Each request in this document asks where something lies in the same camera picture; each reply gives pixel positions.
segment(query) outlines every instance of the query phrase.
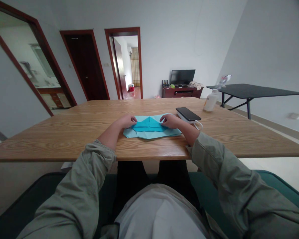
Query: hand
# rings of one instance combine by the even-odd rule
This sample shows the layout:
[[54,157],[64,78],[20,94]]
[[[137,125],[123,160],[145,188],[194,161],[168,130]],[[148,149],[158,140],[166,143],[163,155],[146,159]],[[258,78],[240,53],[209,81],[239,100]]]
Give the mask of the hand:
[[118,120],[115,121],[115,123],[119,124],[121,128],[129,128],[133,125],[136,125],[137,119],[133,115],[124,115]]
[[186,123],[172,114],[163,115],[159,121],[163,121],[162,125],[168,128],[179,128],[180,125]]

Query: doorway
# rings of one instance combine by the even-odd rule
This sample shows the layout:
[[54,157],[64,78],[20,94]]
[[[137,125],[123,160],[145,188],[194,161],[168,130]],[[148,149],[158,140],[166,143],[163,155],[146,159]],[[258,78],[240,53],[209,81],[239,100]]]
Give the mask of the doorway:
[[2,2],[0,45],[50,116],[77,105],[38,21]]
[[85,97],[109,100],[93,30],[60,31]]
[[118,99],[143,99],[141,29],[105,29]]

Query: plastic bottle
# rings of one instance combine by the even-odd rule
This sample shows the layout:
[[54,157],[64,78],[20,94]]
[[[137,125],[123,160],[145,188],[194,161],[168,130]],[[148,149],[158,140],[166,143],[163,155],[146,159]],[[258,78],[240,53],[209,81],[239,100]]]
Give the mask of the plastic bottle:
[[212,112],[213,109],[214,109],[214,106],[217,102],[217,99],[218,99],[218,94],[217,94],[218,90],[213,90],[211,94],[209,94],[207,96],[207,99],[205,101],[205,104],[204,104],[204,111],[207,111],[207,112]]
[[218,85],[216,85],[216,89],[221,89],[222,87],[226,87],[226,82],[228,82],[230,80],[230,78],[232,77],[232,75],[227,75],[225,77],[222,77],[218,83]]

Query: sleeve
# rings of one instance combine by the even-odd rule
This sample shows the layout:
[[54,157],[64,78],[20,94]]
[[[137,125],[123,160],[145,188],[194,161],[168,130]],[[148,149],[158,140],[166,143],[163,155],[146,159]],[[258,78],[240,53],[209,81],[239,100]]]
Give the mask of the sleeve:
[[187,148],[193,163],[218,189],[222,209],[241,237],[299,235],[299,208],[222,143],[201,132]]
[[88,144],[18,238],[93,238],[99,218],[98,194],[115,160],[114,151],[100,141]]

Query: wall outlet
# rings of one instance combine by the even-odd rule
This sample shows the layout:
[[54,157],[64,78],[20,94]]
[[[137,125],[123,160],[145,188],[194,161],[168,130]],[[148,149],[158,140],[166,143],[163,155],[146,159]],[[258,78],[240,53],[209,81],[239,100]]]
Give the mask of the wall outlet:
[[299,120],[299,114],[297,113],[290,113],[287,118],[293,119],[293,120]]

